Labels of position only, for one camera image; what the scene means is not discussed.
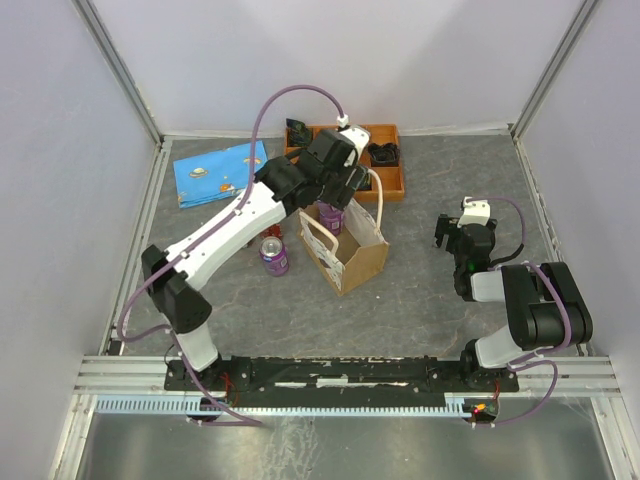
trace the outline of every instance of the gray floor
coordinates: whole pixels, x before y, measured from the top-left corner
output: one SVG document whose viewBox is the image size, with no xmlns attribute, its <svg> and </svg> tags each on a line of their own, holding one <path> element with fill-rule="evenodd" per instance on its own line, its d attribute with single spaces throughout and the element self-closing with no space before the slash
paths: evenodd
<svg viewBox="0 0 640 480">
<path fill-rule="evenodd" d="M 245 140 L 174 141 L 170 162 Z M 265 141 L 269 156 L 282 139 Z M 547 259 L 522 167 L 509 136 L 402 137 L 406 197 L 385 205 L 382 231 L 391 243 L 385 270 L 339 298 L 295 236 L 297 216 L 284 223 L 291 268 L 268 276 L 257 245 L 241 250 L 203 289 L 214 305 L 210 325 L 225 354 L 273 356 L 457 356 L 473 338 L 506 323 L 499 304 L 465 303 L 453 289 L 453 257 L 432 248 L 438 214 L 457 214 L 465 195 L 505 195 L 522 206 L 528 245 L 518 261 Z M 200 227 L 227 201 L 180 210 L 173 168 L 168 166 L 150 242 L 164 248 Z M 520 241 L 518 216 L 492 204 L 498 219 L 496 255 Z M 161 321 L 148 298 L 134 307 L 129 331 Z M 127 346 L 126 354 L 163 354 L 163 335 Z"/>
<path fill-rule="evenodd" d="M 505 418 L 532 406 L 501 403 Z M 554 399 L 535 418 L 475 431 L 438 418 L 272 417 L 261 428 L 198 428 L 183 417 L 95 415 L 78 478 L 612 479 L 590 405 Z"/>
</svg>

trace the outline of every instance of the soda can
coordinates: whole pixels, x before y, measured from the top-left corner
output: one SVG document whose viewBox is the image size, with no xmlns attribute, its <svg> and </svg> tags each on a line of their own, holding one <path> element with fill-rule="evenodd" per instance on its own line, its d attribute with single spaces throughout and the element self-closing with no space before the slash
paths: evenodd
<svg viewBox="0 0 640 480">
<path fill-rule="evenodd" d="M 344 224 L 344 212 L 324 202 L 318 202 L 318 212 L 318 220 L 322 226 L 334 235 L 339 235 Z"/>
<path fill-rule="evenodd" d="M 282 240 L 278 237 L 267 237 L 260 245 L 260 258 L 267 273 L 274 277 L 284 275 L 289 270 L 289 260 Z"/>
</svg>

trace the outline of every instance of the metal frame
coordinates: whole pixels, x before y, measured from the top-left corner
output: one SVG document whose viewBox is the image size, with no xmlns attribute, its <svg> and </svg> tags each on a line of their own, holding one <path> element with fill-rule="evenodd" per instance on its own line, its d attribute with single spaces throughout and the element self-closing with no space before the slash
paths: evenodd
<svg viewBox="0 0 640 480">
<path fill-rule="evenodd" d="M 147 188 L 145 189 L 144 198 L 142 200 L 142 206 L 140 207 L 140 215 L 136 221 L 133 238 L 131 240 L 131 246 L 129 248 L 129 254 L 127 256 L 127 262 L 125 264 L 124 273 L 122 275 L 122 281 L 118 288 L 118 293 L 115 300 L 115 305 L 111 313 L 111 318 L 107 323 L 105 331 L 102 335 L 102 341 L 100 343 L 99 353 L 104 354 L 109 348 L 109 344 L 112 340 L 116 339 L 115 324 L 118 321 L 118 317 L 122 312 L 124 303 L 131 296 L 136 288 L 138 277 L 140 276 L 140 255 L 144 250 L 149 240 L 149 233 L 151 232 L 151 224 L 153 223 L 153 216 L 156 212 L 156 206 L 158 204 L 158 198 L 160 196 L 160 189 L 162 188 L 162 181 L 164 180 L 164 174 L 167 169 L 169 161 L 169 153 L 171 152 L 172 140 L 167 139 L 163 142 L 162 147 L 158 150 L 153 159 L 153 165 L 149 173 Z"/>
<path fill-rule="evenodd" d="M 113 74 L 122 87 L 124 94 L 140 117 L 145 129 L 156 144 L 162 143 L 162 133 L 158 129 L 148 107 L 145 105 L 142 95 L 140 95 L 140 92 L 136 88 L 136 84 L 129 73 L 129 69 L 120 58 L 120 55 L 118 55 L 116 48 L 113 46 L 111 37 L 104 26 L 104 22 L 98 14 L 97 8 L 91 0 L 72 1 L 78 9 L 80 17 L 84 20 L 87 28 L 91 32 L 91 35 L 93 35 L 96 44 L 102 52 L 102 56 L 113 71 Z"/>
<path fill-rule="evenodd" d="M 607 455 L 616 478 L 638 478 L 640 451 L 630 427 L 627 410 L 608 357 L 554 357 L 560 378 L 553 397 L 591 398 Z M 199 392 L 164 390 L 166 365 L 162 357 L 87 356 L 84 358 L 72 407 L 60 440 L 50 478 L 75 478 L 94 413 L 153 415 L 197 414 Z M 540 398 L 551 382 L 552 371 L 534 367 L 518 377 L 520 391 L 501 398 Z M 223 397 L 224 392 L 212 392 Z M 364 417 L 465 417 L 464 399 L 490 397 L 488 393 L 448 393 L 447 405 L 436 409 L 239 409 L 240 413 L 268 416 L 364 416 Z"/>
<path fill-rule="evenodd" d="M 600 0 L 583 0 L 582 4 L 576 11 L 571 23 L 569 24 L 569 28 L 567 28 L 564 36 L 560 40 L 560 44 L 556 48 L 551 60 L 542 73 L 540 80 L 538 80 L 538 83 L 533 89 L 527 103 L 525 103 L 520 117 L 511 128 L 511 135 L 514 139 L 522 138 L 527 127 L 529 127 L 538 111 L 538 108 L 540 108 L 540 105 L 547 96 L 551 85 L 571 55 L 573 47 L 576 45 L 582 35 L 582 32 L 593 17 L 599 3 Z"/>
<path fill-rule="evenodd" d="M 80 16 L 85 21 L 105 60 L 112 69 L 116 79 L 146 130 L 153 140 L 160 145 L 163 140 L 152 115 L 149 113 L 140 92 L 135 86 L 126 65 L 118 55 L 109 34 L 100 19 L 96 7 L 91 0 L 73 0 Z M 561 39 L 553 57 L 546 66 L 534 91 L 529 97 L 518 121 L 511 128 L 511 134 L 522 161 L 523 171 L 531 191 L 538 221 L 543 231 L 547 250 L 551 258 L 562 260 L 559 243 L 549 220 L 544 200 L 540 195 L 535 178 L 531 172 L 526 153 L 520 144 L 522 137 L 538 108 L 549 92 L 555 78 L 586 25 L 592 18 L 600 0 L 583 0 L 572 19 L 567 31 Z M 138 258 L 147 243 L 151 223 L 155 213 L 160 188 L 167 167 L 171 140 L 167 139 L 158 149 L 149 175 L 144 200 L 138 217 L 129 256 L 127 258 L 123 280 L 115 301 L 114 310 L 103 335 L 101 353 L 104 353 L 114 338 L 113 325 L 124 305 L 133 292 L 139 276 Z M 560 370 L 560 379 L 554 397 L 588 397 L 596 414 L 598 427 L 602 435 L 607 455 L 616 478 L 640 478 L 640 448 L 631 427 L 628 412 L 625 408 L 611 363 L 607 357 L 554 357 Z M 85 357 L 78 381 L 74 388 L 71 407 L 63 427 L 58 450 L 49 475 L 51 479 L 76 478 L 82 459 L 87 434 L 93 414 L 104 413 L 152 413 L 176 414 L 195 412 L 194 401 L 199 402 L 198 392 L 165 392 L 164 375 L 166 366 L 161 357 Z M 533 368 L 527 374 L 519 375 L 521 391 L 502 395 L 505 398 L 541 397 L 550 382 L 551 372 L 544 367 Z M 344 415 L 365 416 L 455 416 L 456 405 L 464 398 L 478 398 L 477 393 L 446 394 L 447 408 L 442 412 L 412 411 L 398 409 L 394 411 L 358 411 L 342 412 Z M 271 415 L 324 415 L 328 412 L 315 410 L 271 409 L 269 412 L 253 412 L 253 414 Z"/>
</svg>

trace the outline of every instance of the brown paper bag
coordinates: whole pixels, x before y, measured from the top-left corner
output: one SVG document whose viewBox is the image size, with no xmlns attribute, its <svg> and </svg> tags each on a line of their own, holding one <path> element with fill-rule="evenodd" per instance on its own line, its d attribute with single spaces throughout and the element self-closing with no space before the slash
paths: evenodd
<svg viewBox="0 0 640 480">
<path fill-rule="evenodd" d="M 378 175 L 373 170 L 369 172 L 378 183 L 377 222 L 355 200 L 351 200 L 344 210 L 342 232 L 336 237 L 318 222 L 320 212 L 316 205 L 299 212 L 298 236 L 340 296 L 380 273 L 389 251 L 389 243 L 380 232 L 382 185 Z"/>
</svg>

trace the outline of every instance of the wooden box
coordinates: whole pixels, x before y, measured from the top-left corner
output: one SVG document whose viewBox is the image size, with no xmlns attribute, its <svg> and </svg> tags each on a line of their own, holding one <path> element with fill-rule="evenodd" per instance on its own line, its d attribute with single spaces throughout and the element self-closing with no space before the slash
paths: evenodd
<svg viewBox="0 0 640 480">
<path fill-rule="evenodd" d="M 370 143 L 384 145 L 385 143 L 395 143 L 400 145 L 398 140 L 398 128 L 395 125 L 360 125 L 362 128 L 371 133 Z M 308 128 L 313 132 L 313 138 L 318 132 L 324 128 L 336 128 L 334 125 L 321 126 L 309 125 Z M 289 153 L 297 147 L 291 147 L 287 144 L 289 135 L 284 135 L 284 151 Z M 371 168 L 371 157 L 366 150 L 360 158 L 360 163 Z M 400 202 L 404 198 L 404 175 L 402 173 L 402 151 L 400 152 L 400 162 L 397 167 L 373 167 L 373 170 L 380 176 L 382 181 L 382 193 L 385 202 Z M 372 182 L 371 190 L 361 190 L 356 192 L 356 201 L 360 203 L 376 203 L 378 201 L 378 186 L 376 182 Z"/>
</svg>

